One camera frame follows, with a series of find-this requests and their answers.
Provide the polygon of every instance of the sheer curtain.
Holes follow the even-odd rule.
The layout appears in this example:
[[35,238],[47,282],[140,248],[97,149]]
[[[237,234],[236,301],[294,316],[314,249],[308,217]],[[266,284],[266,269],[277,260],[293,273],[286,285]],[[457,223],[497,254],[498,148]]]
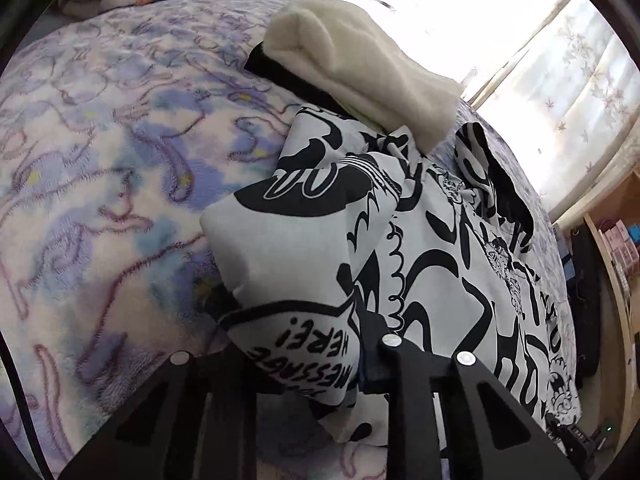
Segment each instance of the sheer curtain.
[[555,221],[616,154],[637,157],[639,105],[640,74],[622,42],[591,2],[570,0],[478,111]]
[[553,221],[613,158],[637,160],[638,69],[588,0],[347,1],[418,63],[463,84]]
[[427,70],[473,95],[531,38],[558,0],[346,0]]

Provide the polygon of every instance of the pink box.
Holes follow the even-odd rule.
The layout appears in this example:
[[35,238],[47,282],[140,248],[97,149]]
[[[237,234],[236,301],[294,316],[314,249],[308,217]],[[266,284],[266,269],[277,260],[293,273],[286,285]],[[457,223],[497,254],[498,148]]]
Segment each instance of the pink box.
[[622,235],[617,227],[613,227],[608,231],[605,231],[604,235],[609,240],[609,245],[611,245],[611,250],[615,251],[618,247],[624,244],[624,240],[622,239]]
[[636,244],[631,237],[629,237],[629,240],[625,242],[625,247],[629,254],[629,259],[631,260],[630,265],[626,269],[626,273],[632,274],[640,267],[640,255],[638,255],[638,248],[636,248]]
[[618,220],[616,222],[616,227],[618,228],[618,231],[620,232],[620,235],[622,236],[622,239],[626,242],[627,240],[629,240],[629,238],[631,238],[631,236],[629,236],[629,231],[626,230],[625,225],[622,223],[622,220]]

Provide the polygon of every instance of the cable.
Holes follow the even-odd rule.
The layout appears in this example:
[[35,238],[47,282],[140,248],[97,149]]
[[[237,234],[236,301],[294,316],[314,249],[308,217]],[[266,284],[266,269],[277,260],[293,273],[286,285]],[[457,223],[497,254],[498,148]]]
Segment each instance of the cable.
[[22,419],[22,425],[24,426],[24,433],[27,435],[31,452],[36,459],[40,473],[44,480],[54,480],[49,469],[49,465],[47,465],[47,460],[44,458],[42,448],[40,447],[40,441],[38,440],[36,429],[33,426],[33,421],[31,420],[31,413],[29,413],[27,399],[24,396],[20,377],[18,377],[18,370],[15,368],[14,359],[11,357],[9,347],[4,341],[2,332],[0,332],[0,360],[2,360],[6,374],[9,377],[11,389],[14,391],[15,403],[18,405],[18,411],[20,413],[20,418]]

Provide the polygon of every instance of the bed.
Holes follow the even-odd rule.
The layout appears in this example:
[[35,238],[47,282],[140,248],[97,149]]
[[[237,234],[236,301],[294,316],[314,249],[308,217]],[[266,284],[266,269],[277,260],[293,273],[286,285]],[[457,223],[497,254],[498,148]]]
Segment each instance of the bed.
[[[0,79],[0,312],[54,473],[172,352],[222,348],[203,313],[217,285],[200,231],[209,203],[273,173],[300,100],[242,69],[286,0],[169,0],[71,24],[18,52]],[[529,205],[536,272],[556,305],[565,376],[575,339],[540,199],[480,121]],[[433,152],[456,172],[452,137]],[[562,422],[580,405],[555,376]],[[0,417],[28,444],[8,383]],[[336,444],[304,401],[264,397],[259,478],[382,478],[386,451]]]

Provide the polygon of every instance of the black metal bracket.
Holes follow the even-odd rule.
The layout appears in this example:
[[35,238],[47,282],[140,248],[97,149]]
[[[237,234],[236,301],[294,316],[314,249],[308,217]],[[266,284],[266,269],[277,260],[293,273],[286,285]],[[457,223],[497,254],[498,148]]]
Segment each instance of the black metal bracket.
[[[388,478],[442,477],[437,392],[453,480],[578,480],[567,458],[473,354],[445,358],[396,334],[379,337],[388,329],[374,316],[361,316],[369,328],[360,386],[388,393]],[[176,352],[59,479],[255,480],[256,393],[281,391],[232,344],[201,358]]]

